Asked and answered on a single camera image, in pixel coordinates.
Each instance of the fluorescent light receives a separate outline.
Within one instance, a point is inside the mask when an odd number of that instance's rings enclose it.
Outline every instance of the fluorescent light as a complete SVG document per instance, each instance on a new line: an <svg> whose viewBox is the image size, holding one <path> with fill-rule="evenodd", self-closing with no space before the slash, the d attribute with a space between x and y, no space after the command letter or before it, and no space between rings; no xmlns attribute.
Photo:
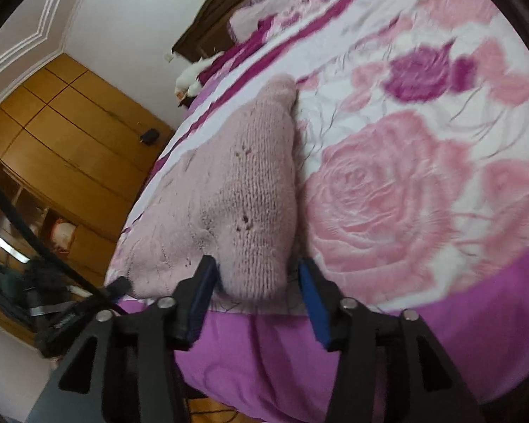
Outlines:
<svg viewBox="0 0 529 423"><path fill-rule="evenodd" d="M29 258L27 256L24 256L20 253L20 251L15 250L12 248L9 244L4 241L2 237L0 237L0 248L3 250L6 250L6 252L10 253L12 256L14 256L18 261L25 264L27 261L29 261Z"/></svg>

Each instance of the metal rivet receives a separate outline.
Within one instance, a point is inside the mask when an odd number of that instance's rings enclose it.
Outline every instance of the metal rivet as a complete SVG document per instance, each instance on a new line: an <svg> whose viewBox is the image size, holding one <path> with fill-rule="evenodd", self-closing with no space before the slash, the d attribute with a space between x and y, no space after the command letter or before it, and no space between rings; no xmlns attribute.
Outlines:
<svg viewBox="0 0 529 423"><path fill-rule="evenodd" d="M96 320L103 323L104 321L108 321L112 316L110 310L102 310L96 314Z"/></svg>
<svg viewBox="0 0 529 423"><path fill-rule="evenodd" d="M417 321L419 319L418 313L415 310L412 310L411 308L404 310L402 315L408 321Z"/></svg>
<svg viewBox="0 0 529 423"><path fill-rule="evenodd" d="M159 308L171 308L174 307L176 301L172 297L163 297L157 301Z"/></svg>
<svg viewBox="0 0 529 423"><path fill-rule="evenodd" d="M341 308L343 310L352 310L359 306L359 303L352 297L345 297L341 299L341 302L339 304L341 305Z"/></svg>

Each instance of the white plush toy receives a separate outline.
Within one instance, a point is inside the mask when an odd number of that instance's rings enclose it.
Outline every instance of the white plush toy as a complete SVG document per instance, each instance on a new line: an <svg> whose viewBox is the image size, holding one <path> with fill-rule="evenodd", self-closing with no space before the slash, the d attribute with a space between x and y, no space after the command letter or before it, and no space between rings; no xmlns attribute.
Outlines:
<svg viewBox="0 0 529 423"><path fill-rule="evenodd" d="M188 66L181 75L176 79L176 86L174 93L179 101L182 101L186 96L196 97L202 90L202 84L198 81L198 75L208 68L212 62L217 59L223 52L218 52L215 56L209 59L200 59L192 65Z"/></svg>

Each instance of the bed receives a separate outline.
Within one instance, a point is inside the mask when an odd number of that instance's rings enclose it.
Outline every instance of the bed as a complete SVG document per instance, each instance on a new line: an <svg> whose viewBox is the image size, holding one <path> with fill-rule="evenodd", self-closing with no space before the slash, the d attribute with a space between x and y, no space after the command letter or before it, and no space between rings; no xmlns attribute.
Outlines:
<svg viewBox="0 0 529 423"><path fill-rule="evenodd" d="M489 421L529 421L529 0L297 0L236 44L228 22L244 1L206 0L174 47L191 61L235 54L157 161L107 279L128 276L127 302L142 304L193 272L174 224L208 201L197 189L221 193L206 181L212 148L257 157L232 122L280 81L298 93L292 127L267 127L277 143L292 132L278 162L293 164L297 201L285 282L263 296L224 277L200 340L177 353L187 383L254 418L323 421L338 357L299 296L292 258L307 255L371 309L415 307ZM199 252L214 250L194 229Z"/></svg>

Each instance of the purple rose print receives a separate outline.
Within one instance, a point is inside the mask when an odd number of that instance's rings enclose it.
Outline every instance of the purple rose print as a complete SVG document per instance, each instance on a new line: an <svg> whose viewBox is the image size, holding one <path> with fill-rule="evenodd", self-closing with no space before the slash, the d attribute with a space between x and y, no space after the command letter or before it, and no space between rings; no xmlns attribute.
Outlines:
<svg viewBox="0 0 529 423"><path fill-rule="evenodd" d="M435 100L445 92L465 92L474 87L476 62L459 57L453 64L449 53L454 40L441 49L422 44L390 63L390 78L384 90L398 101L412 102Z"/></svg>

